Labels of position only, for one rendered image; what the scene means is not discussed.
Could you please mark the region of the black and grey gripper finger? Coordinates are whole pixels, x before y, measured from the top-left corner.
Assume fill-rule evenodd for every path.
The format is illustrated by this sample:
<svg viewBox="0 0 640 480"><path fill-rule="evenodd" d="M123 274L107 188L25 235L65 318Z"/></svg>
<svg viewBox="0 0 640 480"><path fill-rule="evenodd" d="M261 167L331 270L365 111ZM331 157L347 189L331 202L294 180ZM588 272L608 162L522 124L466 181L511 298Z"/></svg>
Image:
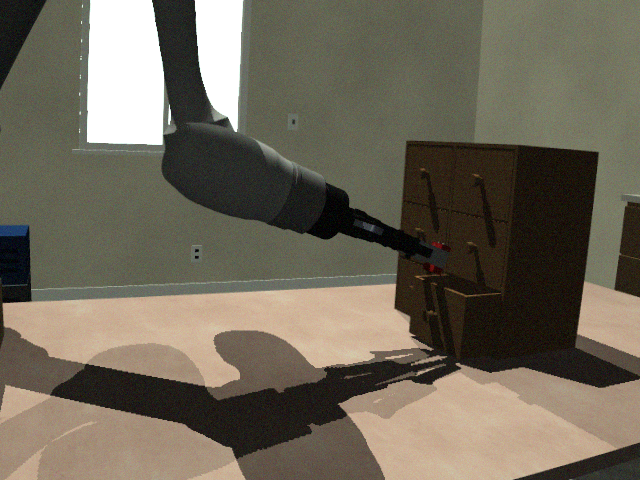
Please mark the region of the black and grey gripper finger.
<svg viewBox="0 0 640 480"><path fill-rule="evenodd" d="M353 208L350 208L350 207L349 207L349 210L350 210L350 212L354 213L354 210L355 210L355 209L353 209ZM347 230L346 230L346 229L344 229L344 228L341 228L341 229L339 230L339 232L340 232L340 233L345 234L345 235L346 235L346 231L347 231ZM383 244L383 243L380 243L380 242L378 242L378 241L374 241L374 242L379 243L379 244L383 245L384 247L390 247L390 246L385 245L385 244ZM400 252L400 253L406 254L405 252L400 251L400 250L398 250L398 249L395 249L395 248L393 248L393 247L390 247L390 248L391 248L391 249L393 249L393 250L397 250L397 251L398 251L398 252Z"/></svg>
<svg viewBox="0 0 640 480"><path fill-rule="evenodd" d="M392 228L382 223L380 220L368 216L366 212L363 212L359 209L355 209L354 214L360 215L372 221L373 225L355 219L353 224L354 226L370 231L370 233L368 236L363 236L347 229L346 235L354 238L361 238L369 242L378 241L380 243L405 252L406 254L404 258L410 260L411 256L413 255L412 257L425 261L439 268L444 268L449 252L423 242L417 237L415 238L395 228Z"/></svg>

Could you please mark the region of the brown wooden chest of drawers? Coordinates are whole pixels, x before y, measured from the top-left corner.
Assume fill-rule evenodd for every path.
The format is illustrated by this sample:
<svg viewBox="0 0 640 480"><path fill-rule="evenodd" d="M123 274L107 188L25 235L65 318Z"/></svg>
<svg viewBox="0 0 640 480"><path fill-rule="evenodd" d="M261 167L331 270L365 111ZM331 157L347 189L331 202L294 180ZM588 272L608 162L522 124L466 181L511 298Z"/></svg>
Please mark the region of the brown wooden chest of drawers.
<svg viewBox="0 0 640 480"><path fill-rule="evenodd" d="M449 206L405 197L408 146L454 147ZM515 151L509 217L452 206L457 148ZM447 269L447 261L442 270L501 291L493 359L575 347L598 156L537 146L406 140L400 230L404 202L449 209L448 247L451 212L509 221L502 287Z"/></svg>

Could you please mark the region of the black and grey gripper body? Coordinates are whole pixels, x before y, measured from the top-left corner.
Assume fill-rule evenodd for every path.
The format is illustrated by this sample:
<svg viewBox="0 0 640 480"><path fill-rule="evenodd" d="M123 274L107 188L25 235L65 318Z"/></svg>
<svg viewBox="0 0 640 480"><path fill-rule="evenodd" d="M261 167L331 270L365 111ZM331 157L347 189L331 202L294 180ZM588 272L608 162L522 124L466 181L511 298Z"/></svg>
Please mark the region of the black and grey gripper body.
<svg viewBox="0 0 640 480"><path fill-rule="evenodd" d="M326 203L317 222L306 232L327 240L334 237L341 228L368 236L370 231L354 226L355 219L372 224L368 219L350 212L347 193L326 183Z"/></svg>

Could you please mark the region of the small red block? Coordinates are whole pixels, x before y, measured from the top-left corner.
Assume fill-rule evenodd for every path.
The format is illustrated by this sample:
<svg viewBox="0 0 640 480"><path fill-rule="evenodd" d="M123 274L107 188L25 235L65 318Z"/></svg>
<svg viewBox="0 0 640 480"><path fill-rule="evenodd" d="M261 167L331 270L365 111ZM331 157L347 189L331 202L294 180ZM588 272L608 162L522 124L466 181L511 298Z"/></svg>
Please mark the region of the small red block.
<svg viewBox="0 0 640 480"><path fill-rule="evenodd" d="M450 248L450 247L448 247L448 246L447 246L447 244L445 244L445 243L440 243L440 242L438 242L438 243L437 243L437 242L433 242L433 243L432 243L432 245L433 245L433 246L435 246L435 247L438 247L438 248L440 248L440 249L442 249L442 250L445 250L445 251L447 251L447 252L450 252L450 249L451 249L451 248ZM431 265L431 264L426 263L426 262L425 262L425 264L424 264L424 266L423 266L423 269L428 270L428 271L433 272L433 273L436 273L436 274L438 274L438 275L441 275L442 270L443 270L442 268L439 268L439 267L437 267L437 266Z"/></svg>

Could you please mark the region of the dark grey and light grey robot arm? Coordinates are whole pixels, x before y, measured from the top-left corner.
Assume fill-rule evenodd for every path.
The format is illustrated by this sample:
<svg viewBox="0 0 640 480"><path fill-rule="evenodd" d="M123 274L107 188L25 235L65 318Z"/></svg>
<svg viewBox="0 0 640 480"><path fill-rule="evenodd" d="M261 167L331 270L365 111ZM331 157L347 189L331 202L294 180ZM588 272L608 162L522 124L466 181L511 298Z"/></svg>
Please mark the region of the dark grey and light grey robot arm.
<svg viewBox="0 0 640 480"><path fill-rule="evenodd" d="M45 2L0 0L0 89ZM200 69L195 0L152 5L170 106L164 178L213 211L307 232L326 203L324 177L236 132L214 108Z"/></svg>

